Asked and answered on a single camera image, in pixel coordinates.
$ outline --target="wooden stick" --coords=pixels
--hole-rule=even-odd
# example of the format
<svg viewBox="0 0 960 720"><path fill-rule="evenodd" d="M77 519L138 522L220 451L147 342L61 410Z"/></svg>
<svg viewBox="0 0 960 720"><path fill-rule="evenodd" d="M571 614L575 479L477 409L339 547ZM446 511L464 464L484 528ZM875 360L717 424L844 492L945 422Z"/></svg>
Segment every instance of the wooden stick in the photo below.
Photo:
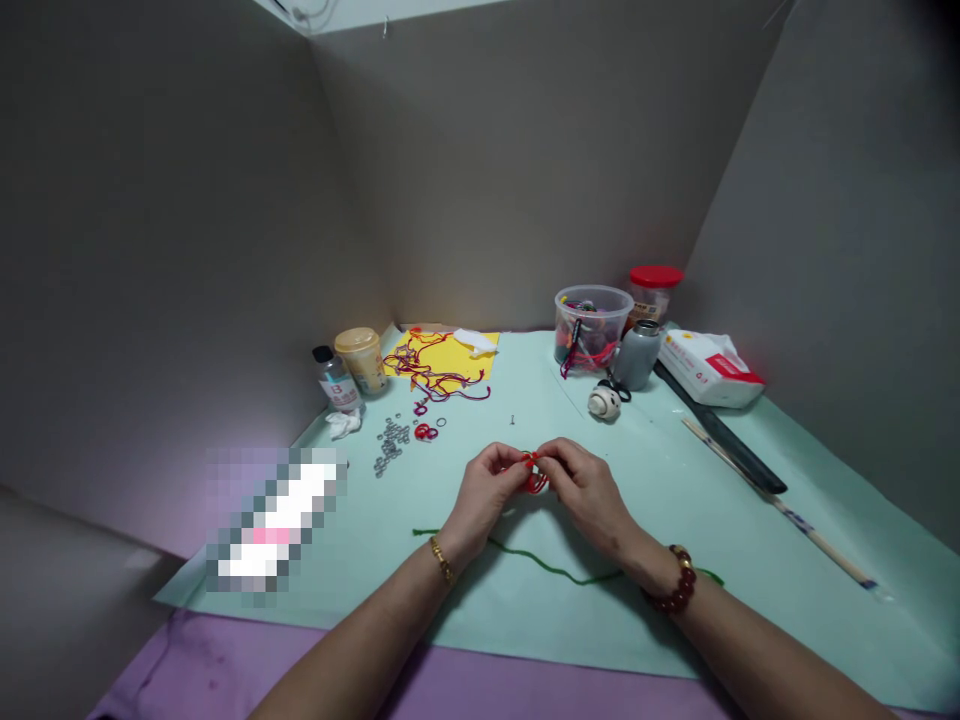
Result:
<svg viewBox="0 0 960 720"><path fill-rule="evenodd" d="M762 497L768 503L773 505L777 510L781 512L781 514L783 514L788 520L790 520L790 522L792 522L800 532L802 532L804 535L810 538L810 540L813 542L814 545L820 548L828 558L830 558L837 565L839 565L841 569L845 573L847 573L847 575L852 577L857 582L857 584L860 585L860 587L866 590L869 590L871 593L874 594L875 597L877 597L877 599L882 600L884 602L890 602L893 600L893 597L889 593L887 593L882 587L880 587L880 584L877 583L876 580L871 578L869 575L863 572L863 570L861 570L852 562L847 560L840 553L839 550L837 550L830 543L824 540L823 536L820 535L820 533L818 533L816 530L814 530L813 526L810 523L808 523L806 520L800 517L793 510L788 508L780 498L778 498L776 495L771 495L770 493L765 492L761 488L757 487L753 483L753 481L751 481L750 478L747 477L747 475L744 474L744 472L739 467L737 467L737 465L733 462L733 460L730 459L730 456L727 455L724 449L719 445L717 445L713 441L713 438L711 438L702 427L700 427L696 423L691 422L689 418L684 418L683 424L686 425L687 428L689 428L694 435L700 438L700 440L703 442L704 445L706 445L711 450L713 450L713 452L716 453L721 460L723 460L727 465L733 468L736 471L737 475L739 475L744 480L746 480L747 484L750 485L750 487L752 487L760 495L760 497Z"/></svg>

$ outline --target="woman's right hand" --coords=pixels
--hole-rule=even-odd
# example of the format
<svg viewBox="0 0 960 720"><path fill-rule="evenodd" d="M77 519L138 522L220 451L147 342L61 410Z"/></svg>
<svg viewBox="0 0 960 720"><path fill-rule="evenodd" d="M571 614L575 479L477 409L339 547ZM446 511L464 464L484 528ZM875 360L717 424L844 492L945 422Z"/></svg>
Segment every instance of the woman's right hand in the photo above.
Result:
<svg viewBox="0 0 960 720"><path fill-rule="evenodd" d="M537 467L591 545L647 592L662 594L676 585L676 559L631 517L602 458L567 438L544 443L537 454Z"/></svg>

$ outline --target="forearm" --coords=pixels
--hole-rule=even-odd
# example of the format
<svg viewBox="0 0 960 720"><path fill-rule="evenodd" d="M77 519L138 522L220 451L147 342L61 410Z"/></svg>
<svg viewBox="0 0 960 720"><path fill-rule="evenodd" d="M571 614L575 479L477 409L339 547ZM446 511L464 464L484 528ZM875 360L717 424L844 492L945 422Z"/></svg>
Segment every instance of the forearm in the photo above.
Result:
<svg viewBox="0 0 960 720"><path fill-rule="evenodd" d="M677 560L640 533L624 569L648 592L668 595L679 579ZM672 617L751 720L893 717L846 675L703 573L686 610Z"/></svg>
<svg viewBox="0 0 960 720"><path fill-rule="evenodd" d="M452 543L438 540L458 563ZM372 718L448 593L430 545L421 545L283 676L251 720Z"/></svg>

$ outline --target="purple cloth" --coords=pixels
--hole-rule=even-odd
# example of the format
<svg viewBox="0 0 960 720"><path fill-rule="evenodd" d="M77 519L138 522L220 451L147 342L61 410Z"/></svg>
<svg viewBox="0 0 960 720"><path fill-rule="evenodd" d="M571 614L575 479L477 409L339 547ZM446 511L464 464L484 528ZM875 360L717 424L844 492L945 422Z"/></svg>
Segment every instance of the purple cloth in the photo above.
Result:
<svg viewBox="0 0 960 720"><path fill-rule="evenodd" d="M177 610L89 715L117 720L245 720L322 630ZM929 717L898 712L902 718ZM419 648L387 701L392 720L739 718L696 680Z"/></svg>

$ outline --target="light green mat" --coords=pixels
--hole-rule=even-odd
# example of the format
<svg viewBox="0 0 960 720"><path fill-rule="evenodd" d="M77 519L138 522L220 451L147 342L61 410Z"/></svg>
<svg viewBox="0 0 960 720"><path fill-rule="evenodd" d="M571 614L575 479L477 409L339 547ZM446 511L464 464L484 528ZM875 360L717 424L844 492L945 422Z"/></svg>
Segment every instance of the light green mat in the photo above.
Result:
<svg viewBox="0 0 960 720"><path fill-rule="evenodd" d="M385 338L385 346L398 337ZM535 449L564 435L609 462L624 500L648 531L687 546L696 565L719 574L730 592L882 702L951 709L960 678L957 555L772 403L761 399L749 413L727 413L730 427L789 486L786 502L896 597L892 605L877 602L683 426L684 406L658 378L624 404L615 424L601 423L586 411L596 378L560 379L552 341L552 332L501 335L491 398L431 403L423 419L431 425L447 419L439 438L401 446L403 454L382 478L373 471L377 435L398 412L396 422L410 423L420 397L408 392L405 379L392 380L384 396L369 403L362 430L344 440L331 443L318 419L296 446L345 450L347 494L325 513L289 590L271 598L274 607L252 607L239 593L207 593L205 551L157 599L198 612L330 628L423 542L412 528L443 523L464 464L482 447L499 440ZM917 483L922 491L922 478ZM580 540L549 493L517 498L494 536L578 578L611 569ZM702 672L673 628L646 609L626 580L578 587L489 547L457 585L431 640L616 670Z"/></svg>

